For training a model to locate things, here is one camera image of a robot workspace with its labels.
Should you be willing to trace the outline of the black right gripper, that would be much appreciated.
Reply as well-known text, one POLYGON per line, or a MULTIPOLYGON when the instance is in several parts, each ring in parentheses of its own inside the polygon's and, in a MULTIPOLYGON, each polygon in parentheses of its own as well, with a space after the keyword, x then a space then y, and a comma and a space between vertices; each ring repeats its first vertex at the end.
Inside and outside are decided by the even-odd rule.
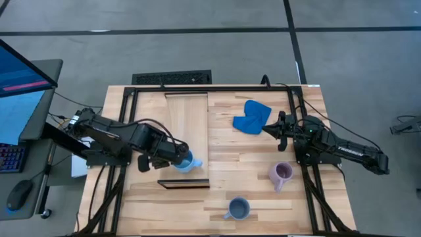
POLYGON ((280 144, 278 145, 278 151, 285 151, 287 139, 293 137, 293 127, 296 123, 296 119, 293 115, 287 115, 285 111, 280 111, 278 118, 278 122, 263 126, 262 130, 271 136, 279 136, 280 144))

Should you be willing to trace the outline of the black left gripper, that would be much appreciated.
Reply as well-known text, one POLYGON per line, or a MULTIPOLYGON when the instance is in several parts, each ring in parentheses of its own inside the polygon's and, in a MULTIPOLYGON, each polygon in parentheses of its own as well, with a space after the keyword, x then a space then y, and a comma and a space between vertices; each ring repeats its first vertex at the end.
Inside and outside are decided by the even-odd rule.
POLYGON ((147 172, 153 167, 162 169, 170 165, 179 165, 189 152, 186 143, 173 144, 168 141, 149 142, 139 148, 141 155, 137 158, 140 172, 147 172))

